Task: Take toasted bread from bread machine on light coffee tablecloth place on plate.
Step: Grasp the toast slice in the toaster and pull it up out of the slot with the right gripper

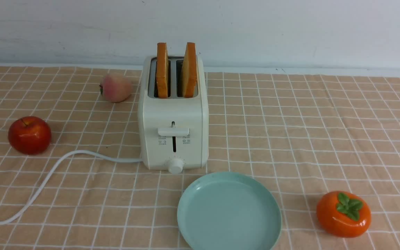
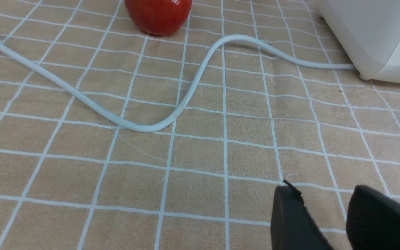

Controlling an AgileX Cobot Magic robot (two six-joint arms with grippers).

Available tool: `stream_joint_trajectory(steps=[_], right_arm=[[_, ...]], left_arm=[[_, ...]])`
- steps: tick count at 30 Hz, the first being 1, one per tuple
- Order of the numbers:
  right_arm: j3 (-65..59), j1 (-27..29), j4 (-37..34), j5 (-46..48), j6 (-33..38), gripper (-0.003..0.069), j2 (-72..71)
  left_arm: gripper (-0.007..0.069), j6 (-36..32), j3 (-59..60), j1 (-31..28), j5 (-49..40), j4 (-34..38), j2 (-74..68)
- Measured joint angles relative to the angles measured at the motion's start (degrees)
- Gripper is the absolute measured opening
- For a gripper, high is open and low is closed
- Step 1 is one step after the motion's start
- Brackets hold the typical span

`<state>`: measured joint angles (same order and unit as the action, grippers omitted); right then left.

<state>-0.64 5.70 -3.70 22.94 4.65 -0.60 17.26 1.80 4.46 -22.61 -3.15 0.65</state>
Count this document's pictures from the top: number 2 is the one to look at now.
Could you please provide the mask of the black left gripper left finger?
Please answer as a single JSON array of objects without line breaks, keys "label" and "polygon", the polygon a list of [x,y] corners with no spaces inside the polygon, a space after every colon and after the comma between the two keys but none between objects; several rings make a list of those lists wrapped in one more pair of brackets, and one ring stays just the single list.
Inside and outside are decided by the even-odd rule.
[{"label": "black left gripper left finger", "polygon": [[308,212],[302,193],[287,180],[277,186],[271,217],[273,250],[332,250]]}]

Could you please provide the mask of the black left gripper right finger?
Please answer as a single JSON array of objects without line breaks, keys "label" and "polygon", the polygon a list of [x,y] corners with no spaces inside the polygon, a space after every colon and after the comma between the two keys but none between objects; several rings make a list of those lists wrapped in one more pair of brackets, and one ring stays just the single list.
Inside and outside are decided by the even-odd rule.
[{"label": "black left gripper right finger", "polygon": [[346,233],[354,250],[400,250],[400,203],[357,185],[349,201]]}]

